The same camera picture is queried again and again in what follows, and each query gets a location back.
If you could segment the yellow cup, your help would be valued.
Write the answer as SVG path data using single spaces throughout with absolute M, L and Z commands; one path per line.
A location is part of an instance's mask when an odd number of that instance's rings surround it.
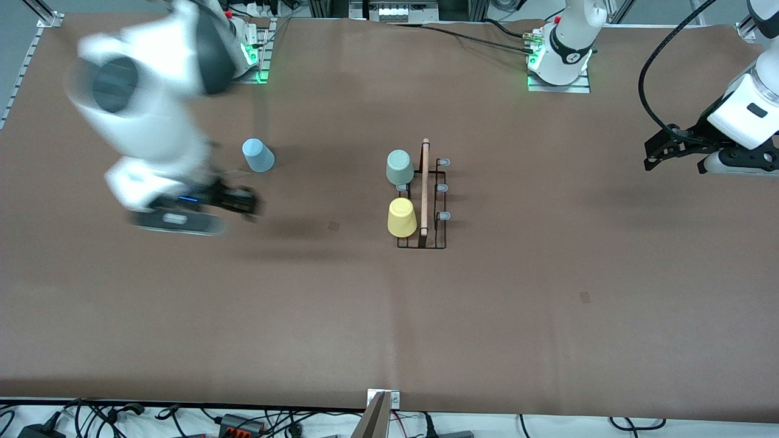
M 407 238 L 417 230 L 417 219 L 411 200 L 395 198 L 389 204 L 387 230 L 397 238 Z

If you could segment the grey-green cup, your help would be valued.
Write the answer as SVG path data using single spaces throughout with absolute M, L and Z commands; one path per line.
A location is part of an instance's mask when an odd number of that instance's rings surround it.
M 395 186 L 406 185 L 414 178 L 411 156 L 405 150 L 393 150 L 386 159 L 386 177 Z

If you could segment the black wire cup holder rack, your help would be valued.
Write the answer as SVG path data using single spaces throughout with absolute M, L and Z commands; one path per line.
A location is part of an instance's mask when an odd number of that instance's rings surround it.
M 447 225 L 452 219 L 446 206 L 450 186 L 446 169 L 449 158 L 434 158 L 431 141 L 421 141 L 418 164 L 411 182 L 397 185 L 397 194 L 416 202 L 417 230 L 407 237 L 397 237 L 398 249 L 443 250 L 447 248 Z

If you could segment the light blue cup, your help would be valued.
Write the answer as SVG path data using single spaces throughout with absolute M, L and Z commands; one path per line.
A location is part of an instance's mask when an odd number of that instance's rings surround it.
M 249 138 L 242 145 L 242 153 L 251 171 L 264 173 L 270 171 L 275 163 L 275 155 L 264 142 Z

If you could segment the brown paper table cover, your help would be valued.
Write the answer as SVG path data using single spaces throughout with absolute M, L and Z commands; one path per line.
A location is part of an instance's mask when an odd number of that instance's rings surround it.
M 645 171 L 667 30 L 602 30 L 573 95 L 443 33 L 293 19 L 267 84 L 192 105 L 267 204 L 204 237 L 128 224 L 65 93 L 78 39 L 148 19 L 45 30 L 0 132 L 0 397 L 779 422 L 779 178 Z M 398 249 L 386 159 L 425 137 L 447 248 Z

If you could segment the white power strip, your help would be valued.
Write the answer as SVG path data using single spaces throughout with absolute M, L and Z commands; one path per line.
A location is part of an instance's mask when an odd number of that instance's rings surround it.
M 284 11 L 282 0 L 245 0 L 247 14 L 257 18 L 280 18 Z

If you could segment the black box with orange connectors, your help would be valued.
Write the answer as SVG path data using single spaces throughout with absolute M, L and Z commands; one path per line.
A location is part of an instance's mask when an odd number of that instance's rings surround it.
M 261 438 L 265 431 L 265 424 L 261 420 L 239 415 L 223 415 L 218 424 L 220 429 L 217 438 Z

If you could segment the grey control box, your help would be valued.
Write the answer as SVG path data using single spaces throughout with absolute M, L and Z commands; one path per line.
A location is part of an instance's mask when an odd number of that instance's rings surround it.
M 411 0 L 368 0 L 368 17 L 380 23 L 418 23 L 425 3 Z

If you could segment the black power adapter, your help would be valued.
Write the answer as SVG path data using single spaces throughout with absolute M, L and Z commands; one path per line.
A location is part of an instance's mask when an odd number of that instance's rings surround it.
M 48 426 L 33 424 L 23 427 L 16 438 L 67 438 L 67 436 Z

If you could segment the aluminium edge rail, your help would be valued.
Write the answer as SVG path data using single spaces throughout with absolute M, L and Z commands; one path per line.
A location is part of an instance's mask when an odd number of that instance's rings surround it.
M 0 132 L 7 124 L 44 29 L 59 27 L 65 14 L 45 4 L 0 2 Z

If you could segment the brown wooden post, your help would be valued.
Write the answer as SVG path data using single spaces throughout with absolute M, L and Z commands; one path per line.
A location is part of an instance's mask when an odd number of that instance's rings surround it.
M 350 438 L 386 438 L 392 410 L 392 391 L 369 392 L 366 410 Z

